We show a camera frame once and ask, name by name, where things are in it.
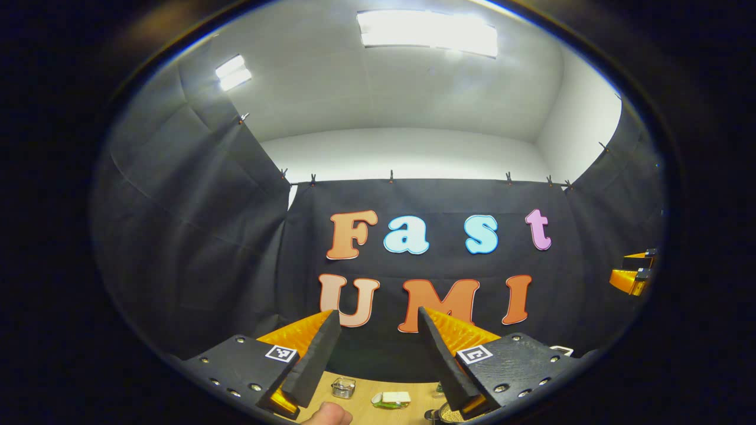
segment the white wall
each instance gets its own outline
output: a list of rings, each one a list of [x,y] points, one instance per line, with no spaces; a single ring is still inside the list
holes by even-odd
[[[389,178],[546,181],[538,148],[524,141],[438,129],[352,129],[261,143],[291,182]]]
[[[536,145],[554,182],[575,181],[601,154],[619,122],[615,89],[582,58],[562,48],[562,87]]]

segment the light blue letter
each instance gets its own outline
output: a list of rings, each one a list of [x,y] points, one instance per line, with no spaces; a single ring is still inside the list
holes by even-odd
[[[407,226],[406,229],[397,230],[405,225]],[[389,223],[389,228],[393,232],[387,234],[383,239],[383,246],[392,253],[399,254],[409,251],[412,254],[420,255],[430,248],[430,244],[425,240],[425,222],[418,217],[397,217]]]
[[[491,216],[470,216],[465,220],[465,233],[470,236],[465,240],[465,247],[473,254],[493,253],[499,244],[496,229],[499,225]]]

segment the foam letter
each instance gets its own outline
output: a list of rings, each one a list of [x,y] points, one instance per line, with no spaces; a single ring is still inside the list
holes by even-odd
[[[348,212],[345,214],[333,214],[333,246],[326,253],[328,259],[354,259],[360,255],[360,251],[352,246],[352,239],[356,239],[360,245],[367,241],[366,222],[373,226],[378,222],[375,211]]]
[[[541,251],[548,250],[551,246],[551,238],[546,237],[544,226],[549,224],[546,217],[541,216],[539,209],[534,209],[527,217],[525,222],[530,225],[530,233],[533,235],[533,244]]]
[[[402,226],[407,229],[397,230]],[[402,216],[389,223],[393,230],[383,239],[383,246],[392,253],[409,251],[411,254],[422,254],[428,250],[430,244],[425,240],[425,222],[415,216]]]
[[[499,244],[496,235],[498,229],[496,219],[491,216],[470,216],[465,220],[465,233],[470,236],[465,240],[465,247],[472,254],[488,254],[494,252]]]
[[[525,300],[528,298],[528,285],[533,281],[528,275],[512,276],[507,279],[510,287],[510,306],[507,315],[501,319],[502,324],[515,324],[528,318],[525,311]]]
[[[346,285],[346,279],[339,275],[320,275],[321,282],[321,311],[339,310],[341,288]],[[345,315],[339,310],[339,322],[342,326],[358,327],[370,320],[373,312],[373,293],[380,288],[380,282],[373,279],[355,279],[357,288],[357,309],[353,315]]]
[[[474,324],[472,320],[472,304],[478,288],[480,288],[480,282],[473,279],[456,281],[451,286],[444,300],[441,301],[433,288],[433,284],[429,281],[415,279],[404,282],[404,290],[409,293],[410,300],[407,303],[407,316],[404,319],[404,323],[399,325],[399,331],[407,333],[417,332],[417,309],[420,307],[427,307],[445,314],[451,314],[452,317]]]

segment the orange letter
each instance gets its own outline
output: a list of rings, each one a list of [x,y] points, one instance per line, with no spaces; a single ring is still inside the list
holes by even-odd
[[[374,226],[378,222],[378,216],[373,210],[348,212],[345,214],[333,214],[333,246],[326,253],[328,259],[353,259],[360,255],[360,251],[352,246],[352,239],[356,239],[360,245],[365,245],[367,241],[367,222]]]
[[[321,311],[338,310],[341,288],[346,285],[346,279],[339,275],[320,275],[321,282]],[[353,315],[345,315],[339,310],[339,323],[346,327],[358,327],[370,320],[373,312],[373,293],[380,288],[380,282],[373,279],[355,279],[357,292],[357,311]]]
[[[404,290],[410,294],[410,300],[407,303],[407,317],[404,323],[399,325],[399,331],[417,332],[417,309],[420,307],[428,307],[446,314],[451,313],[452,317],[474,324],[472,304],[478,288],[480,288],[480,282],[473,279],[456,281],[441,301],[433,284],[429,281],[416,279],[404,282]]]
[[[510,306],[507,309],[507,315],[501,319],[502,324],[515,324],[528,318],[528,312],[525,311],[525,299],[528,298],[528,285],[532,280],[528,275],[512,276],[507,279],[507,286],[510,287]]]

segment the fluorescent light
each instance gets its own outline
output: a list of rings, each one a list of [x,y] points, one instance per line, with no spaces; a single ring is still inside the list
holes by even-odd
[[[228,60],[225,64],[222,64],[220,67],[215,68],[215,74],[218,76],[218,78],[222,79],[223,77],[233,73],[235,70],[238,70],[243,66],[244,58],[241,57],[240,54],[237,54],[236,56]]]
[[[247,68],[242,68],[221,78],[221,88],[227,92],[249,79],[252,79],[252,73]]]
[[[496,57],[497,33],[472,17],[430,11],[366,11],[357,14],[362,44],[450,48]]]

